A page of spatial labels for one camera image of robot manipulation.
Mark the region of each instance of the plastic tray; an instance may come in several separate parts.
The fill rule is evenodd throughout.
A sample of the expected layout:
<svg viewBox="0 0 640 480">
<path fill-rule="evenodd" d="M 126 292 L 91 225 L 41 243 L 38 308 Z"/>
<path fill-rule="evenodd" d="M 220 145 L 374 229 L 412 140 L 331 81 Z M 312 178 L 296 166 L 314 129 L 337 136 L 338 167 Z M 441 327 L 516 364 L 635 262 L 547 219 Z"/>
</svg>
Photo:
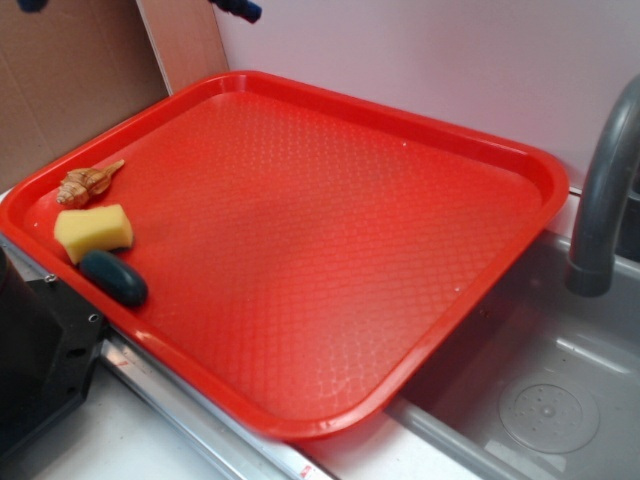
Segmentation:
<svg viewBox="0 0 640 480">
<path fill-rule="evenodd" d="M 127 309 L 53 240 L 68 170 L 124 158 L 148 282 Z M 255 72 L 206 79 L 18 185 L 0 229 L 247 426 L 325 436 L 381 409 L 563 204 L 539 150 Z"/>
</svg>

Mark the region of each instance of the soap bar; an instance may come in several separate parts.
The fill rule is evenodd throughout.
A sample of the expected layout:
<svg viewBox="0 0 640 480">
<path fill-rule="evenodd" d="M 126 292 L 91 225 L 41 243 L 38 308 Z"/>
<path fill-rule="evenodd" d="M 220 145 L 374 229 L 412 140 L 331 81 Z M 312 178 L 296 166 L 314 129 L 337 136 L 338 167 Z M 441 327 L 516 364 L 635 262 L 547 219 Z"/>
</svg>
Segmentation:
<svg viewBox="0 0 640 480">
<path fill-rule="evenodd" d="M 53 236 L 74 264 L 90 250 L 113 250 L 133 244 L 131 222 L 118 204 L 90 210 L 63 210 L 56 219 Z"/>
<path fill-rule="evenodd" d="M 103 292 L 127 307 L 139 307 L 147 299 L 148 287 L 144 279 L 131 265 L 112 253 L 91 250 L 78 268 Z"/>
</svg>

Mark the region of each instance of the tray rim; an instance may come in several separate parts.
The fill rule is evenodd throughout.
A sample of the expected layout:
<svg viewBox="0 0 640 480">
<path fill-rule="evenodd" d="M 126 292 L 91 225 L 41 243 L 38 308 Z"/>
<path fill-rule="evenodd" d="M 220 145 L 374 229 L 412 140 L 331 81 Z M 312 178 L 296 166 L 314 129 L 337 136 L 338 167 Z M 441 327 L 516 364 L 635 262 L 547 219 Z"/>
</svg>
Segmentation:
<svg viewBox="0 0 640 480">
<path fill-rule="evenodd" d="M 389 125 L 394 126 L 394 132 L 402 132 L 402 137 L 430 146 L 442 148 L 452 153 L 458 153 L 464 145 L 472 142 L 477 148 L 477 157 L 468 153 L 464 156 L 483 163 L 493 164 L 505 168 L 505 158 L 509 159 L 509 171 L 519 174 L 531 181 L 541 194 L 542 205 L 536 215 L 532 216 L 517 235 L 510 238 L 500 255 L 485 268 L 469 288 L 450 306 L 438 319 L 434 329 L 423 335 L 415 346 L 407 352 L 400 361 L 400 367 L 394 368 L 389 375 L 371 391 L 361 402 L 349 409 L 338 412 L 327 418 L 309 420 L 291 420 L 276 417 L 264 411 L 259 405 L 238 394 L 230 386 L 219 379 L 212 382 L 212 375 L 201 365 L 194 362 L 179 348 L 169 345 L 161 336 L 147 338 L 136 329 L 136 324 L 144 322 L 135 319 L 130 309 L 120 306 L 106 297 L 101 291 L 93 287 L 77 273 L 69 264 L 60 261 L 49 249 L 40 245 L 33 237 L 20 227 L 20 212 L 29 207 L 34 198 L 50 192 L 57 187 L 57 178 L 64 177 L 67 170 L 95 164 L 104 158 L 104 152 L 99 146 L 107 145 L 111 151 L 123 148 L 131 141 L 132 129 L 135 138 L 145 132 L 157 128 L 159 125 L 174 118 L 188 108 L 199 104 L 214 94 L 253 92 L 268 96 L 302 108 L 309 108 L 326 115 L 339 115 L 341 119 L 351 121 L 368 128 L 389 132 Z M 424 132 L 431 132 L 438 138 L 424 138 Z M 128 142 L 120 138 L 127 132 Z M 487 151 L 493 154 L 492 160 L 479 158 Z M 544 184 L 537 181 L 545 178 Z M 0 203 L 0 230 L 24 250 L 45 269 L 55 273 L 69 283 L 79 293 L 88 298 L 110 319 L 115 328 L 131 338 L 142 348 L 160 360 L 168 368 L 193 385 L 211 401 L 218 403 L 228 413 L 238 418 L 250 428 L 263 434 L 275 436 L 284 440 L 303 440 L 319 438 L 336 433 L 355 423 L 358 423 L 378 412 L 395 395 L 410 375 L 428 360 L 429 355 L 437 346 L 457 327 L 465 315 L 472 308 L 469 303 L 476 303 L 478 293 L 483 294 L 493 286 L 506 270 L 542 232 L 544 226 L 559 211 L 569 193 L 569 181 L 566 172 L 557 159 L 540 149 L 524 145 L 512 140 L 483 133 L 459 125 L 420 116 L 392 107 L 379 105 L 348 95 L 325 90 L 297 81 L 277 77 L 274 75 L 254 72 L 237 71 L 213 75 L 190 87 L 167 97 L 150 106 L 141 113 L 107 130 L 103 134 L 86 142 L 71 152 L 63 155 L 48 166 L 28 176 L 16 185 Z M 127 318 L 130 325 L 122 328 L 121 321 L 112 318 Z M 438 326 L 446 324 L 447 328 Z M 218 398 L 224 395 L 224 402 Z"/>
</svg>

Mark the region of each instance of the sink drain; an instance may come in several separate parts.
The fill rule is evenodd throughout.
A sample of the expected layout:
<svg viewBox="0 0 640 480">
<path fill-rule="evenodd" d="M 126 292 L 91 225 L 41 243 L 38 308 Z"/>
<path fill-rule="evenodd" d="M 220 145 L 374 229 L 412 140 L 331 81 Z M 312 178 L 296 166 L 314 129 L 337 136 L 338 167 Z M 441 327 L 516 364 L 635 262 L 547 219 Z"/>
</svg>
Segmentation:
<svg viewBox="0 0 640 480">
<path fill-rule="evenodd" d="M 599 414 L 584 388 L 553 373 L 510 383 L 500 397 L 500 419 L 522 445 L 544 453 L 577 450 L 595 436 Z"/>
</svg>

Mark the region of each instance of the stainless steel sink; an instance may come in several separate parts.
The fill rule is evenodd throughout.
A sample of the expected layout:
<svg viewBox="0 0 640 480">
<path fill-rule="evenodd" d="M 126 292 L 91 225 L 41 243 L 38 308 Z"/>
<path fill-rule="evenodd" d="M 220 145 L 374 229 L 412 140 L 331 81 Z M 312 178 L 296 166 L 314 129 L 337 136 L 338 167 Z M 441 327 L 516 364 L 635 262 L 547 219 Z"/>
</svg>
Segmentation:
<svg viewBox="0 0 640 480">
<path fill-rule="evenodd" d="M 640 264 L 610 292 L 564 286 L 543 234 L 389 411 L 484 478 L 640 478 Z"/>
</svg>

